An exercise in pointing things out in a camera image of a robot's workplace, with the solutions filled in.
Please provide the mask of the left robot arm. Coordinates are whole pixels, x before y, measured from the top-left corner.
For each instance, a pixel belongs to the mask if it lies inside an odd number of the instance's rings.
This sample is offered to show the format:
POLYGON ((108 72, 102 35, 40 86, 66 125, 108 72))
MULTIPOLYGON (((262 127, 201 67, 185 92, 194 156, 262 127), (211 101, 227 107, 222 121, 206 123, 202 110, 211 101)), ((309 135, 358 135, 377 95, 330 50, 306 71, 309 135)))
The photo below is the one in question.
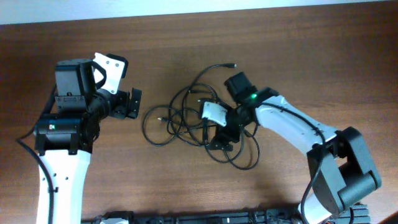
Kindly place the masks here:
POLYGON ((127 67, 124 57, 100 53, 56 64, 57 94, 34 127, 42 162, 37 223, 80 223, 100 122, 107 117, 135 119, 139 113, 142 92, 119 89, 127 67))

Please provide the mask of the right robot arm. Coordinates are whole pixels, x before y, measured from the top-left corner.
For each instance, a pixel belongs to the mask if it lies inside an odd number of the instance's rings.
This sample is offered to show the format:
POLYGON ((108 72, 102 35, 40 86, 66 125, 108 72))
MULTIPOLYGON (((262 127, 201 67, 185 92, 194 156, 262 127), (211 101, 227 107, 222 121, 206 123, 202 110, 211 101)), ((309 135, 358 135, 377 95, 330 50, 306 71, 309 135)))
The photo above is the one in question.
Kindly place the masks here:
POLYGON ((257 89, 243 72, 224 85, 237 106, 218 100, 202 104, 203 122, 216 124, 211 141, 203 134, 206 151, 232 151, 232 143, 243 142, 245 127, 251 123, 269 129, 307 158, 310 182, 298 206, 302 223, 362 221, 359 202, 379 189, 382 180, 357 129, 327 126, 293 107, 277 91, 257 89))

